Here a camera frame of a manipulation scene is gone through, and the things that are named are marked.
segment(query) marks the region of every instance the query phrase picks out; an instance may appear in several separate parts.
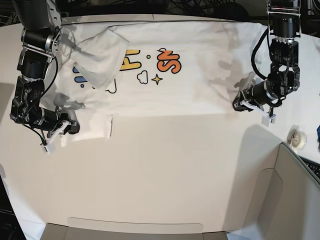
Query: star graphic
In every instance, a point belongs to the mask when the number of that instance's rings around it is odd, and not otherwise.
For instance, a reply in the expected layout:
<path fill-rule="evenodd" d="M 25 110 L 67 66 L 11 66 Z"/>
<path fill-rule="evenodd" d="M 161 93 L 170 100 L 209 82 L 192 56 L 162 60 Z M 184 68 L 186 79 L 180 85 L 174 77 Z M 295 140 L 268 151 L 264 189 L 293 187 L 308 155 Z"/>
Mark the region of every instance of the star graphic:
<path fill-rule="evenodd" d="M 155 78 L 154 79 L 151 79 L 152 81 L 155 81 L 156 84 L 158 85 L 159 84 L 159 81 L 162 80 L 163 78 L 160 78 L 158 77 L 158 74 L 155 75 Z"/>

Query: keyboard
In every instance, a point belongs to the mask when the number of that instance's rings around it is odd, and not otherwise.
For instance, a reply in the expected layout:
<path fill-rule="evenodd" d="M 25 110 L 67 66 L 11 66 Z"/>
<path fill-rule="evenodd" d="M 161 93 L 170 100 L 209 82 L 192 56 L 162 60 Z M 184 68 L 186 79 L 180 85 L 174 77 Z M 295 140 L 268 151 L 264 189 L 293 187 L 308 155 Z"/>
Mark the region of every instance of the keyboard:
<path fill-rule="evenodd" d="M 301 157 L 308 168 L 320 179 L 320 164 Z"/>

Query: cloud graphic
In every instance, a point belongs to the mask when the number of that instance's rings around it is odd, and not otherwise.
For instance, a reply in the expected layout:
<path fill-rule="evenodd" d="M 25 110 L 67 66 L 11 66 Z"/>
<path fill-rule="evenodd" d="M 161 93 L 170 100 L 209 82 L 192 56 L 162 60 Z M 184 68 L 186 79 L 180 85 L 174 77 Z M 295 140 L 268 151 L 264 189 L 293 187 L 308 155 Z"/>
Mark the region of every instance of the cloud graphic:
<path fill-rule="evenodd" d="M 143 70 L 141 73 L 139 73 L 136 78 L 140 81 L 141 84 L 147 84 L 148 83 L 148 72 L 146 70 Z"/>

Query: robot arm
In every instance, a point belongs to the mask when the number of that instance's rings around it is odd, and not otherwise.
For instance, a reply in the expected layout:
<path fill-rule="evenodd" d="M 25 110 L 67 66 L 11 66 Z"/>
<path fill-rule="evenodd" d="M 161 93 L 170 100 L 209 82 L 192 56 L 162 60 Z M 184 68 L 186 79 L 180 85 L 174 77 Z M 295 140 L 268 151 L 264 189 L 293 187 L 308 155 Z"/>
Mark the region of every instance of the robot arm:
<path fill-rule="evenodd" d="M 234 110 L 239 112 L 260 111 L 263 115 L 262 123 L 268 126 L 275 121 L 274 108 L 281 106 L 286 96 L 297 91 L 300 86 L 298 42 L 295 38 L 301 36 L 301 23 L 299 0 L 268 0 L 267 5 L 268 29 L 253 50 L 251 58 L 254 71 L 263 81 L 258 84 L 251 83 L 248 88 L 240 91 L 232 104 Z M 275 38 L 272 39 L 269 47 L 272 61 L 270 74 L 265 77 L 259 73 L 255 65 L 255 54 L 268 32 L 275 35 Z M 269 105 L 269 112 L 264 112 L 265 104 Z"/>
<path fill-rule="evenodd" d="M 13 5 L 24 29 L 17 66 L 21 75 L 17 79 L 10 118 L 37 133 L 41 146 L 50 154 L 54 151 L 53 138 L 58 134 L 76 134 L 80 130 L 79 124 L 71 121 L 67 113 L 61 113 L 58 107 L 51 111 L 39 106 L 41 97 L 58 73 L 56 54 L 62 35 L 61 16 L 52 0 L 13 0 Z M 52 62 L 56 63 L 56 73 L 45 90 L 44 80 Z M 48 139 L 34 129 L 42 133 L 47 131 Z"/>

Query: white tabletop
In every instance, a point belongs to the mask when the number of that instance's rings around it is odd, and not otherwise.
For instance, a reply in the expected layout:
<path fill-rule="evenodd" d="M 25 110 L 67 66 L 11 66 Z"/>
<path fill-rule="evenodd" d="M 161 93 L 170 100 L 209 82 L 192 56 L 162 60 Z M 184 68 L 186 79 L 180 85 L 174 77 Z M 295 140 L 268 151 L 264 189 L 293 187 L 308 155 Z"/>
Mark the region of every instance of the white tabletop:
<path fill-rule="evenodd" d="M 83 17 L 88 22 L 119 21 L 119 15 L 114 20 L 110 15 L 96 18 Z M 122 20 L 168 18 L 124 15 Z M 12 87 L 20 74 L 16 67 L 22 28 L 20 24 L 0 28 L 0 82 Z M 49 156 L 42 152 L 33 132 L 10 120 L 13 92 L 10 99 L 0 96 L 7 103 L 0 122 L 0 164 L 18 219 L 21 223 L 60 225 L 67 225 L 70 217 L 200 223 L 204 232 L 241 228 L 258 174 L 274 167 L 277 146 L 293 124 L 309 137 L 299 154 L 320 163 L 316 136 L 320 124 L 320 69 L 316 68 L 320 53 L 316 46 L 320 41 L 303 36 L 299 42 L 301 87 L 275 110 L 276 124 L 269 128 L 261 125 L 262 117 L 254 111 L 118 117 L 113 121 L 111 139 L 83 140 L 65 148 L 58 143 Z M 269 64 L 268 60 L 263 64 L 265 74 Z"/>

